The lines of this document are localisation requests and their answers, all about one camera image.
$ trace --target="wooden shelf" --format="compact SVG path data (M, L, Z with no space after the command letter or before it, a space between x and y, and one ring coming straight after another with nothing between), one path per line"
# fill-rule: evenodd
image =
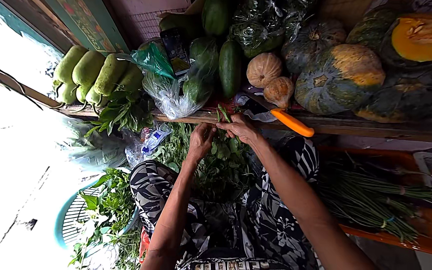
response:
M81 106L68 105L66 108L59 109L59 111L67 115L97 117L90 106L81 112L71 112L78 108L81 108ZM320 116L311 114L305 110L290 110L289 113L305 125L314 128L316 133L432 142L432 123L430 122L383 124L364 120L363 118L351 114ZM215 113L202 110L188 117L175 120L168 119L159 109L154 109L152 114L155 120L164 122L197 124L202 122L216 123L218 121L218 117ZM279 120L270 123L252 121L252 124L258 128L289 130L289 128Z

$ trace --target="black and white patterned clothing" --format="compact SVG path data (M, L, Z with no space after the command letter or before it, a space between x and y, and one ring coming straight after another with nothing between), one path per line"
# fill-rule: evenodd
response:
M307 181L315 181L319 157L311 141L288 137L278 151ZM262 170L242 203L189 200L177 269L315 269L311 245ZM177 173L147 160L129 178L151 239Z

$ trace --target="person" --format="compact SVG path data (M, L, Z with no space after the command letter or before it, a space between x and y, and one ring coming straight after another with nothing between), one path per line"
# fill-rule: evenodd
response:
M319 166L312 142L290 137L280 155L242 114L231 119L196 126L179 174L154 160L131 172L150 236L141 270L315 269L314 252L327 270L375 269L308 183L316 181ZM216 127L249 144L263 164L261 179L242 203L190 199L193 175Z

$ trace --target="knife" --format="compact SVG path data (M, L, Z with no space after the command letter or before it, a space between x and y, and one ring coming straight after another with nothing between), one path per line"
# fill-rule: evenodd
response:
M244 91L244 93L252 100L258 102L262 107L268 109L269 112L273 114L279 121L295 132L303 135L304 137L312 137L315 134L315 130L313 128L307 127L298 119L287 114L286 109L279 108L276 105L267 102L264 97L255 95L249 91Z

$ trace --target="vegetable stall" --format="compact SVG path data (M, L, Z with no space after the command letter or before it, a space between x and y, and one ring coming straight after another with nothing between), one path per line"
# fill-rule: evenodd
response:
M325 14L328 2L196 0L185 13L161 15L160 32L130 53L72 46L54 71L55 100L24 85L20 91L91 124L85 138L169 122L171 132L148 156L176 172L194 124L244 111L256 127L291 130L274 117L254 117L244 91L316 133L432 142L432 14L387 5L352 14L351 24ZM4 75L0 81L15 84ZM432 187L414 160L394 152L321 153L315 189L347 233L432 253ZM236 201L257 178L252 166L249 146L218 131L195 175L198 198ZM108 169L92 186L102 187L99 195L80 193L89 220L99 223L75 246L71 263L83 265L91 245L144 238L140 227L119 234L135 211L130 198L122 199L124 215L108 203L129 196L127 178ZM121 265L142 255L120 252L128 256Z

